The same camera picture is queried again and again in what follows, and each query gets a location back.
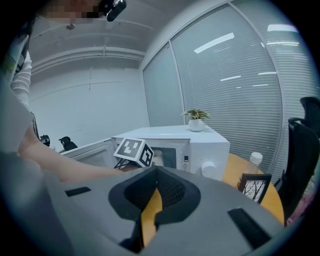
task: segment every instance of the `microwave door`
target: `microwave door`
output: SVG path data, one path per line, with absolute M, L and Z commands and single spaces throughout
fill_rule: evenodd
M 108 139 L 75 148 L 72 152 L 65 152 L 64 155 L 84 164 L 113 168 L 117 164 L 114 157 L 115 151 L 116 147 L 113 140 Z

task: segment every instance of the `white microwave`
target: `white microwave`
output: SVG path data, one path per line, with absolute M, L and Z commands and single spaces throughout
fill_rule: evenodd
M 219 181 L 223 178 L 230 143 L 208 126 L 201 132 L 190 131 L 187 125 L 145 127 L 62 154 L 86 164 L 113 168 L 118 162 L 113 154 L 123 138 L 146 140 L 154 152 L 160 152 L 164 167 Z

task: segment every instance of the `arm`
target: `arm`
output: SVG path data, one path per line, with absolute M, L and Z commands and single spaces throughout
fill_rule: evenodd
M 79 182 L 123 173 L 118 169 L 81 163 L 55 152 L 38 140 L 32 126 L 28 128 L 18 153 L 38 163 L 42 170 L 55 172 L 61 182 Z

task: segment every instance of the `picture frame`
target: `picture frame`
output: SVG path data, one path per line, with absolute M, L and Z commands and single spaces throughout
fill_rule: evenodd
M 237 189 L 248 198 L 260 204 L 271 181 L 271 174 L 243 173 Z

